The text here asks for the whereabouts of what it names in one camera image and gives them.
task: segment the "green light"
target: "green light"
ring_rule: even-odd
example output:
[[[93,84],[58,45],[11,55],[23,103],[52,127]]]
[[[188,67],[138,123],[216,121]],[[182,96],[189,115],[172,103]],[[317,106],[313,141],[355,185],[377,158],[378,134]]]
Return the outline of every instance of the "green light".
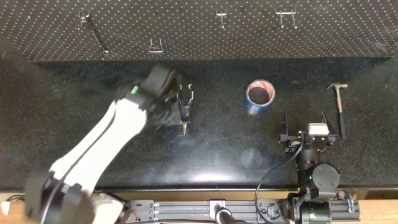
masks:
[[[136,94],[137,91],[138,91],[138,89],[139,89],[139,87],[138,87],[138,86],[135,86],[134,89],[132,90],[132,94]]]

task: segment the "wooden surface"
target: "wooden surface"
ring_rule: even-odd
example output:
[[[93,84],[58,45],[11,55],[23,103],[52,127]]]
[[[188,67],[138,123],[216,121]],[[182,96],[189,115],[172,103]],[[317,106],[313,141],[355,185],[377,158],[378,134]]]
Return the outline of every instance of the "wooden surface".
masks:
[[[397,223],[398,220],[398,200],[360,200],[359,207],[361,208],[361,222],[363,224],[377,223],[390,224]],[[24,215],[24,203],[12,202],[8,216],[0,212],[0,223],[36,223],[29,220]],[[337,224],[344,224],[353,222],[338,222]]]

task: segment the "robotic arm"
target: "robotic arm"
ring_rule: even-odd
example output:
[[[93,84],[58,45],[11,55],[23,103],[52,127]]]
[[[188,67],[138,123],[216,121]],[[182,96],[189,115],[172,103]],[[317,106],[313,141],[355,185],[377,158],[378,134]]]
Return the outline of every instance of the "robotic arm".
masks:
[[[28,178],[25,213],[40,223],[125,223],[128,206],[101,195],[90,199],[105,168],[146,125],[182,124],[176,70],[156,65],[141,83],[125,86],[102,120],[68,154]]]

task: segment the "hammer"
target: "hammer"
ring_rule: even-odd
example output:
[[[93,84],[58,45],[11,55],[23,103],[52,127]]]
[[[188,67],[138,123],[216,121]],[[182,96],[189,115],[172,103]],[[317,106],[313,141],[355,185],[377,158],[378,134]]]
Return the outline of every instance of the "hammer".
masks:
[[[343,120],[343,107],[341,106],[341,99],[340,99],[340,88],[347,88],[348,84],[344,83],[332,83],[329,85],[329,89],[331,87],[335,87],[336,90],[336,96],[337,96],[337,108],[338,108],[338,122],[340,126],[340,136],[344,139],[346,137],[346,128],[344,127],[344,120]]]

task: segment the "pliers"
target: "pliers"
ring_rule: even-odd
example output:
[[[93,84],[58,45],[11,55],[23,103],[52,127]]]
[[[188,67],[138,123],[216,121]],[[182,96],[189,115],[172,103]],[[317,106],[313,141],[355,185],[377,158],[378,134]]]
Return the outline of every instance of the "pliers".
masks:
[[[183,88],[182,85],[178,85],[179,90],[177,92],[177,99],[180,102],[181,105],[181,121],[182,121],[182,131],[184,133],[184,135],[187,133],[187,124],[189,122],[191,122],[191,107],[192,107],[192,103],[193,103],[193,88],[192,88],[192,84],[188,85],[188,89],[189,89],[189,98],[187,98],[188,94],[183,94]]]

